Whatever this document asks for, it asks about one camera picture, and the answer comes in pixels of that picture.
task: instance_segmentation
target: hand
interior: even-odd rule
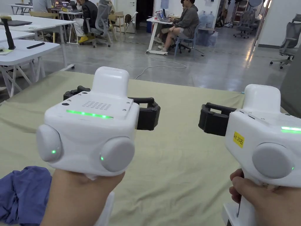
[[[175,29],[175,26],[171,27],[171,28],[169,29],[169,32],[172,32],[174,29]]]
[[[243,178],[242,169],[231,174],[232,199],[239,203],[241,195],[255,208],[259,226],[298,225],[301,222],[301,189],[280,187],[270,191]]]
[[[93,226],[123,177],[124,173],[93,181],[83,174],[55,170],[41,226]]]

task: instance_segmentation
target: gray hoodie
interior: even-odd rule
[[[194,31],[199,24],[199,16],[197,14],[198,8],[192,5],[190,8],[186,8],[179,20],[175,20],[175,27],[184,28],[183,34],[188,38],[194,37]]]

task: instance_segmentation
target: green indicator light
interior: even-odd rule
[[[281,126],[283,130],[301,131],[301,128]]]
[[[112,119],[112,118],[114,118],[114,117],[112,117],[112,116],[97,115],[97,114],[87,113],[87,112],[83,112],[83,111],[66,110],[66,112],[72,113],[72,114],[84,115],[84,116],[92,116],[92,117],[105,118],[105,119]]]
[[[301,131],[293,131],[293,130],[281,130],[281,132],[283,133],[298,133],[298,134],[301,134]]]

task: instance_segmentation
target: yellow label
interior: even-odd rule
[[[233,141],[241,148],[244,147],[244,137],[240,135],[238,132],[234,132]]]

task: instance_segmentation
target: white robotic gripper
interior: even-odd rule
[[[49,108],[36,134],[43,161],[51,167],[97,176],[123,173],[135,153],[139,105],[127,97],[129,74],[100,67],[92,90]],[[113,209],[112,192],[96,223],[106,226]]]
[[[230,113],[225,145],[245,178],[258,185],[301,187],[301,119],[280,112],[280,91],[248,85],[242,109]],[[226,225],[257,226],[254,207],[242,197],[225,204]]]

